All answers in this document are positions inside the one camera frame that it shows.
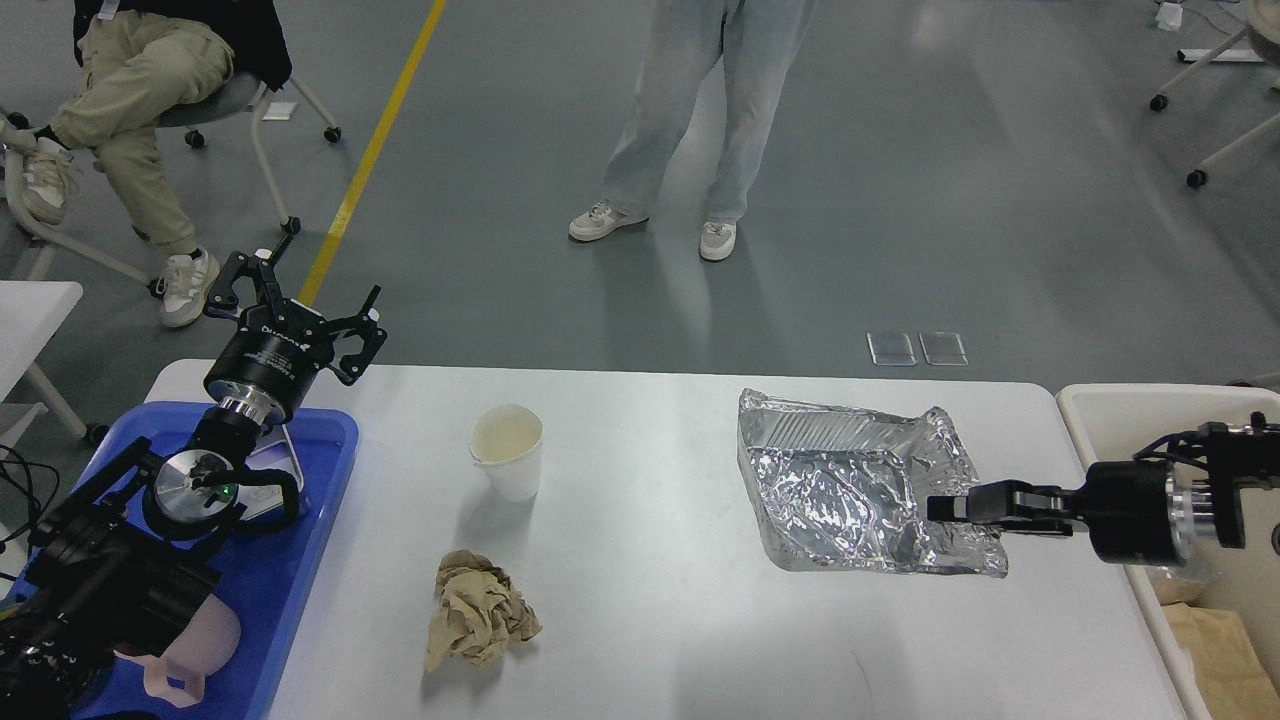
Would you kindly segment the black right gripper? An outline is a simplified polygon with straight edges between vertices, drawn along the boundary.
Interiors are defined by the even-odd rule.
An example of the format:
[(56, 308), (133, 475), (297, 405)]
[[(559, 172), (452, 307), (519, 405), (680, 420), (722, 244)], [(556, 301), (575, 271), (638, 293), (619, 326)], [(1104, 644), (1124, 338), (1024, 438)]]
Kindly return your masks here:
[(1188, 542), (1171, 519), (1176, 491), (1167, 459), (1093, 462), (1074, 492), (1059, 486), (1000, 480), (965, 495), (931, 496), (927, 520), (968, 523), (997, 533), (1070, 537), (1087, 525), (1096, 556), (1110, 564), (1183, 568)]

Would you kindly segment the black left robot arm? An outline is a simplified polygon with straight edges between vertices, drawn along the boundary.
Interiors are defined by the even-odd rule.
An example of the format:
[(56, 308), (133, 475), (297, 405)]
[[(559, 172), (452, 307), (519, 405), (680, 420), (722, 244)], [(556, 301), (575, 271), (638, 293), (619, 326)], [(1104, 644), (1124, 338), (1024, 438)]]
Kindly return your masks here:
[(69, 719), (116, 652), (160, 655), (191, 628), (234, 536), (270, 536), (303, 514), (298, 471), (251, 456), (287, 427), (321, 372), (353, 386), (387, 342), (374, 284), (329, 318), (285, 296), (276, 265), (291, 243), (233, 252), (204, 313), (236, 323), (204, 378), (211, 405), (175, 450), (140, 436), (29, 532), (33, 593), (3, 618), (3, 716)]

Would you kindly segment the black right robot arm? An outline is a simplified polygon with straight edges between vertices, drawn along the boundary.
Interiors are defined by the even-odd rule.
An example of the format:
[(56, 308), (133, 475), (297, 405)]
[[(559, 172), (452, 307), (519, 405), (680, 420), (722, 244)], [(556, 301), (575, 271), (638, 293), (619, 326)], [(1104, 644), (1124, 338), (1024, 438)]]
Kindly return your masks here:
[(1070, 537), (1084, 527), (1105, 562), (1181, 568), (1201, 537), (1245, 547), (1240, 493), (1277, 488), (1277, 424), (1254, 411), (1244, 425), (1207, 421), (1129, 460), (1093, 462), (1076, 489), (1000, 480), (931, 496), (925, 516), (1024, 536)]

